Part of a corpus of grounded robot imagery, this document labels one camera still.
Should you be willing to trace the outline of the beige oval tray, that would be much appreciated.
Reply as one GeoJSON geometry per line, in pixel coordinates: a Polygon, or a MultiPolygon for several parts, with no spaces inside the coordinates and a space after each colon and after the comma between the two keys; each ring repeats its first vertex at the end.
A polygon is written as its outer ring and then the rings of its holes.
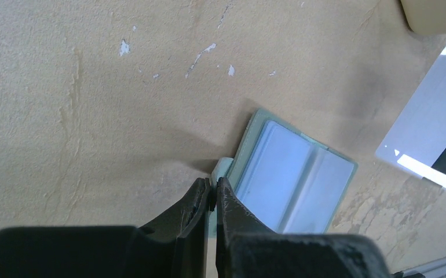
{"type": "Polygon", "coordinates": [[[414,33],[446,34],[446,0],[401,0],[401,5],[414,33]]]}

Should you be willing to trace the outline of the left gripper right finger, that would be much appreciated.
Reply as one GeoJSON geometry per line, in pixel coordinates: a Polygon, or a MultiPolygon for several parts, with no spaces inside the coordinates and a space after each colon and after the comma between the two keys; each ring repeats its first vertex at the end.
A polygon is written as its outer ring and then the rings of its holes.
{"type": "Polygon", "coordinates": [[[219,277],[390,277],[365,236],[279,234],[236,197],[227,178],[216,186],[219,277]]]}

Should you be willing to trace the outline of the green card holder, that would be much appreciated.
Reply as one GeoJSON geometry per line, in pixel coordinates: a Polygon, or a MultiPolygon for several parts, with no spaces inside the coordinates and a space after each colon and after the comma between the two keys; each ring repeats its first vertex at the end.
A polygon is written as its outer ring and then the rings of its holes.
{"type": "Polygon", "coordinates": [[[211,183],[227,178],[237,199],[274,232],[321,234],[356,170],[349,157],[259,108],[235,156],[217,162],[211,183]]]}

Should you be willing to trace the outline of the silver striped credit card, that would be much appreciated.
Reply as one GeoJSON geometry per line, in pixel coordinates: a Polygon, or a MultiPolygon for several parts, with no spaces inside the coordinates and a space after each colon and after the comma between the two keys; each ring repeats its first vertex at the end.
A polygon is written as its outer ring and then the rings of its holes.
{"type": "Polygon", "coordinates": [[[408,174],[446,189],[446,47],[375,154],[408,174]]]}

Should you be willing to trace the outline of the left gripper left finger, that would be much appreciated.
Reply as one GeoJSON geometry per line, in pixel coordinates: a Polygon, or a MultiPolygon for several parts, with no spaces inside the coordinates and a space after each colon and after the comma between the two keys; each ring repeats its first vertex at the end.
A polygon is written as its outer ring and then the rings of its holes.
{"type": "Polygon", "coordinates": [[[0,230],[0,277],[204,277],[210,181],[142,226],[0,230]]]}

